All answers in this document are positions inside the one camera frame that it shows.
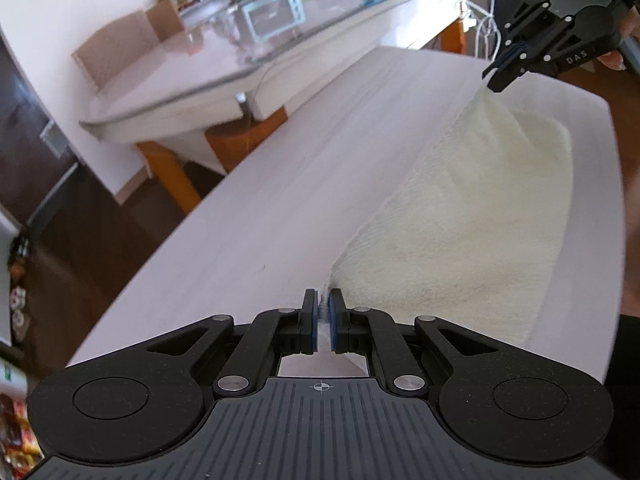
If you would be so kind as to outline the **person's right hand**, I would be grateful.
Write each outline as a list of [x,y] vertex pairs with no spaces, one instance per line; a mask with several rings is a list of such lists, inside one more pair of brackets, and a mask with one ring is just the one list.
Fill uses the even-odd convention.
[[632,12],[620,25],[622,41],[613,51],[598,57],[598,60],[611,70],[622,72],[630,70],[639,73],[639,15]]

